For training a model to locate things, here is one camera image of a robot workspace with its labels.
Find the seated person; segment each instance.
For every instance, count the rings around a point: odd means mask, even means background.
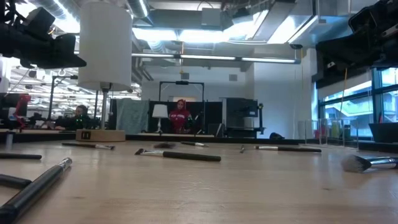
[[[185,101],[178,100],[177,108],[170,112],[169,119],[172,122],[173,132],[175,134],[187,134],[191,131],[186,128],[187,121],[192,120],[191,113],[185,109]]]
[[[87,115],[88,109],[85,105],[76,107],[75,116],[72,118],[57,119],[55,122],[56,130],[76,131],[83,129],[90,123],[90,117]]]

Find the wooden table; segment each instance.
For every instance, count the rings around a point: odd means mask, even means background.
[[[35,179],[64,157],[73,159],[63,179],[18,223],[398,222],[397,171],[343,172],[341,158],[356,151],[271,152],[247,145],[240,154],[240,144],[178,144],[172,150],[221,155],[222,161],[134,155],[152,144],[121,142],[115,151],[16,144],[14,152],[42,154],[42,161],[2,160],[0,173]],[[0,203],[16,193],[0,187]]]

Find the person in red hoodie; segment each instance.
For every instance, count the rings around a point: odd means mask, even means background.
[[[173,130],[175,134],[187,134],[191,130],[185,129],[185,123],[188,118],[192,118],[191,113],[185,109],[185,101],[178,100],[177,108],[170,112],[169,119],[173,124]]]

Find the window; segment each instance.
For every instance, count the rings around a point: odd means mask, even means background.
[[[343,119],[347,118],[351,122],[351,135],[372,136],[369,123],[373,123],[373,101],[371,97],[347,100],[341,103],[325,105],[325,118]]]
[[[382,87],[398,84],[398,68],[388,68],[381,72]]]
[[[355,95],[358,93],[364,93],[364,92],[371,91],[371,90],[372,90],[372,81],[367,81],[362,84],[359,84],[354,87],[346,89],[346,91],[344,92],[344,97]],[[343,91],[329,95],[329,96],[325,97],[323,100],[328,101],[328,100],[338,99],[341,97],[343,97]]]
[[[398,91],[390,91],[383,94],[383,123],[398,122]]]

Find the white cylindrical lamp shade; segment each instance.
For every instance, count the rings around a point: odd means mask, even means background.
[[[167,105],[155,105],[152,112],[153,118],[168,118]]]
[[[89,2],[80,10],[78,86],[113,91],[131,89],[132,19],[124,9],[105,2]]]

